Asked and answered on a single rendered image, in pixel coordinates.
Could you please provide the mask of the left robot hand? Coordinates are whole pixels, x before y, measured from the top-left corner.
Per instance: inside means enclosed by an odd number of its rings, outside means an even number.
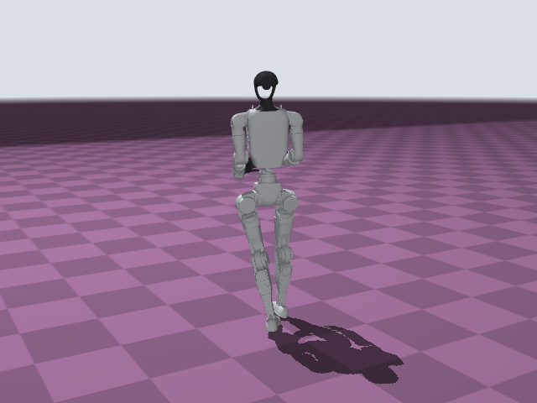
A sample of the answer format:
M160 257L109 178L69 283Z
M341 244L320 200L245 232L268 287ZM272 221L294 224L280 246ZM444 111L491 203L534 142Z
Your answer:
M259 171L257 169L253 169L253 168L256 168L256 167L253 165L253 162L252 162L251 158L249 157L248 162L246 163L245 174L253 172L253 171Z

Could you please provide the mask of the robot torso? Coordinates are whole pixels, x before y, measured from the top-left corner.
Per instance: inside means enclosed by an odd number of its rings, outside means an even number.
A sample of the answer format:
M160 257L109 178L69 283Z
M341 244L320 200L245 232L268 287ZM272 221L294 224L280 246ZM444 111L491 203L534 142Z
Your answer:
M253 189L257 192L257 207L271 207L282 203L282 184L270 168L281 167L288 149L289 116L285 109L260 112L256 108L247 110L246 127L248 154L259 170L258 182Z

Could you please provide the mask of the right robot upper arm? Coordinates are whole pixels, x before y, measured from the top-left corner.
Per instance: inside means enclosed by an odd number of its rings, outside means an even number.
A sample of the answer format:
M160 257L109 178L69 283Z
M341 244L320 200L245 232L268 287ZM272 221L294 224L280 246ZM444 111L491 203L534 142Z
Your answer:
M292 162L302 161L304 159L303 151L303 118L299 113L286 111L289 116L290 139L293 149L289 150L289 160Z

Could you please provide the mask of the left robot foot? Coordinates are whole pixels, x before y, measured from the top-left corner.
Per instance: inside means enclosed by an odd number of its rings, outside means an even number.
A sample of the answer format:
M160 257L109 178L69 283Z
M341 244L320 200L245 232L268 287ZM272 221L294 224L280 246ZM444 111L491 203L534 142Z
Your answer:
M272 318L271 314L269 316L270 318L267 318L266 321L266 328L265 330L268 332L275 332L278 329L278 326L280 325L280 318L275 315L275 319Z

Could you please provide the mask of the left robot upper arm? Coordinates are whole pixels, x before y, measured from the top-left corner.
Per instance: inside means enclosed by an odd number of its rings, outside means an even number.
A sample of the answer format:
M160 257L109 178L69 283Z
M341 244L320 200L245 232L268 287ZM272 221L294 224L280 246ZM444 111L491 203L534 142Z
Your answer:
M248 124L248 114L238 113L231 119L232 143L235 149L236 165L245 165L248 162L248 152L245 151L245 131L243 128Z

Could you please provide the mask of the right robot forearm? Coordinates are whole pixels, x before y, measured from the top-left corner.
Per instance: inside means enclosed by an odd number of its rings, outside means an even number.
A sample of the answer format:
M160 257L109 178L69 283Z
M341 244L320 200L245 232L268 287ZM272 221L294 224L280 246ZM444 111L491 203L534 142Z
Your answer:
M288 150L287 150L288 151ZM305 155L304 155L305 156ZM299 164L301 161L295 161L295 162L292 162L289 160L289 151L288 151L288 154L285 156L284 158L284 161L283 161L283 166L290 166L290 165L297 165Z

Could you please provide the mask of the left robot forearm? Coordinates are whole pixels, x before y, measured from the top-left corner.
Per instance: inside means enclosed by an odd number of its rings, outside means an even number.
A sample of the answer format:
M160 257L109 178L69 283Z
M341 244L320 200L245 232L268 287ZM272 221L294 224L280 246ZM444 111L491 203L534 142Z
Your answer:
M235 155L235 152L233 154L233 176L235 177L235 179L242 179L244 177L244 174L245 174L245 168L246 168L246 164L245 165L236 165L236 155Z

